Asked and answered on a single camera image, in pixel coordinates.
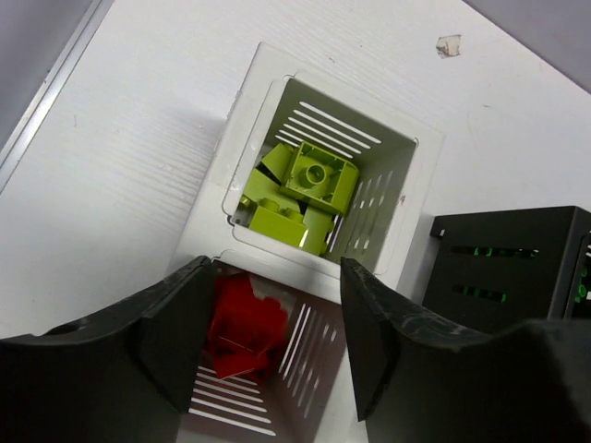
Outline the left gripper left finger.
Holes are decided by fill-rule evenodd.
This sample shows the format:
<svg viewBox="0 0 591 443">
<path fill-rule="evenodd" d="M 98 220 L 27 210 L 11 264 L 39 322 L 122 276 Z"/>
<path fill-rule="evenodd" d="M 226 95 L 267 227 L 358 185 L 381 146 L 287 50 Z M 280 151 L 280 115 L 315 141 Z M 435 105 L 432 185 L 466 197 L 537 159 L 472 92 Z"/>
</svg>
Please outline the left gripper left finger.
<svg viewBox="0 0 591 443">
<path fill-rule="evenodd" d="M 40 336 L 1 342 L 5 442 L 173 442 L 213 310 L 213 266 L 163 280 Z"/>
</svg>

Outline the red rectangular brick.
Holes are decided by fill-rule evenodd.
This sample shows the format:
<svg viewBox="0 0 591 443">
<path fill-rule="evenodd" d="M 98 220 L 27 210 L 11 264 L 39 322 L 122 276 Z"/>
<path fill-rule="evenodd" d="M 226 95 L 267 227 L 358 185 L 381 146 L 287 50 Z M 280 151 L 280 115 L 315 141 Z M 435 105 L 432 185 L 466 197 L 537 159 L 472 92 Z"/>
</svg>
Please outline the red rectangular brick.
<svg viewBox="0 0 591 443">
<path fill-rule="evenodd" d="M 288 344 L 287 311 L 272 297 L 257 297 L 246 273 L 218 278 L 214 293 L 207 352 L 216 377 L 265 381 L 277 369 Z"/>
</svg>

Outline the lime green small brick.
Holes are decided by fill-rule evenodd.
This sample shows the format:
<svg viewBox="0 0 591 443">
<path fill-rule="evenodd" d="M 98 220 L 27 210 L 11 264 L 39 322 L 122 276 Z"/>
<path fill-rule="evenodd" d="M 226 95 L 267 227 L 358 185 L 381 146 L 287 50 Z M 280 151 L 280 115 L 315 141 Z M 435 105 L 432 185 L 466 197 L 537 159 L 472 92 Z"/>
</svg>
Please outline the lime green small brick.
<svg viewBox="0 0 591 443">
<path fill-rule="evenodd" d="M 280 192 L 332 215 L 345 215 L 358 168 L 330 151 L 302 142 L 287 163 Z"/>
</svg>

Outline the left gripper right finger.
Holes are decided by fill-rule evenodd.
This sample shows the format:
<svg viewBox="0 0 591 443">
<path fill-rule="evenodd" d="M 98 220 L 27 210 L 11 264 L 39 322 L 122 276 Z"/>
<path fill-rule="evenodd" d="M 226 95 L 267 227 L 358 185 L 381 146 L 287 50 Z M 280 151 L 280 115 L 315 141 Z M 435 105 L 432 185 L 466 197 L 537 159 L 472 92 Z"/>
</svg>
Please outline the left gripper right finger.
<svg viewBox="0 0 591 443">
<path fill-rule="evenodd" d="M 590 324 L 527 320 L 487 334 L 341 261 L 356 414 L 372 442 L 586 442 Z"/>
</svg>

